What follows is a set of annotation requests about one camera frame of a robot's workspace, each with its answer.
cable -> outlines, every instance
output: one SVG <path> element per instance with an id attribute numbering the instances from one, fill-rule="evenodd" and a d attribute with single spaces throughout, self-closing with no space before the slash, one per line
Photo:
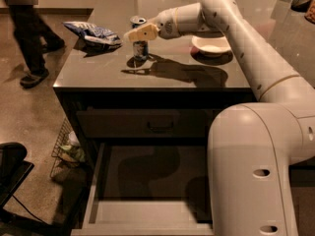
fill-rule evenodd
<path id="1" fill-rule="evenodd" d="M 13 197 L 31 216 L 33 216 L 34 218 L 36 218 L 36 219 L 39 220 L 40 222 L 44 223 L 45 225 L 49 225 L 49 224 L 46 223 L 45 221 L 41 220 L 39 217 L 37 217 L 37 216 L 35 216 L 34 214 L 32 214 L 32 213 L 30 212 L 30 210 L 27 209 L 27 207 L 24 206 L 24 205 L 22 204 L 22 202 L 19 201 L 14 195 L 12 195 L 12 197 Z"/>

drawer handle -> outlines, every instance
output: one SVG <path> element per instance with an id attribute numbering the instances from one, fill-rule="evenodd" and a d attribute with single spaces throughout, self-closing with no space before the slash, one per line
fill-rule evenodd
<path id="1" fill-rule="evenodd" d="M 155 126 L 152 126 L 150 122 L 148 122 L 147 127 L 154 133 L 166 133 L 173 130 L 174 123 L 171 122 L 169 126 L 165 126 L 165 127 L 155 127 Z"/>

floor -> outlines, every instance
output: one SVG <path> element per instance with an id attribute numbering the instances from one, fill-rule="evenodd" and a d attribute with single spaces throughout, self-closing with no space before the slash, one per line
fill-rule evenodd
<path id="1" fill-rule="evenodd" d="M 68 218 L 72 194 L 81 190 L 85 172 L 75 169 L 62 179 L 52 179 L 55 158 L 52 152 L 65 120 L 63 109 L 53 91 L 53 84 L 77 36 L 62 25 L 65 21 L 86 21 L 88 15 L 42 15 L 46 22 L 66 42 L 66 47 L 45 54 L 49 77 L 31 89 L 22 89 L 20 78 L 28 70 L 18 45 L 13 38 L 13 26 L 7 14 L 0 14 L 0 143 L 19 142 L 28 150 L 27 161 L 34 169 L 15 193 L 15 197 L 39 219 L 58 228 Z M 34 227 L 35 219 L 15 199 L 5 205 L 5 210 L 21 218 L 23 228 Z M 14 223 L 0 222 L 0 235 L 41 235 L 18 229 Z"/>

gray countertop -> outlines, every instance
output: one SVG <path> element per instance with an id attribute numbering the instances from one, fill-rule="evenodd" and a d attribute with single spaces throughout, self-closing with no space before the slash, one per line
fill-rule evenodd
<path id="1" fill-rule="evenodd" d="M 152 18 L 161 10 L 200 0 L 95 0 L 89 22 L 123 34 L 130 18 Z M 244 18 L 279 53 L 315 86 L 312 55 L 315 26 L 303 14 L 289 9 L 285 0 L 236 0 Z M 141 66 L 133 62 L 132 43 L 113 52 L 95 54 L 79 40 L 71 51 L 54 87 L 56 89 L 248 89 L 232 54 L 207 58 L 193 47 L 192 36 L 149 42 L 150 58 Z"/>

can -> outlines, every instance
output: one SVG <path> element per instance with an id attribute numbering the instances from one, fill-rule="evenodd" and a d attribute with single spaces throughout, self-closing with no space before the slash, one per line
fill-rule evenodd
<path id="1" fill-rule="evenodd" d="M 145 18 L 134 16 L 130 19 L 132 29 L 147 22 Z M 133 42 L 134 59 L 137 61 L 146 61 L 149 56 L 149 47 L 147 41 Z"/>

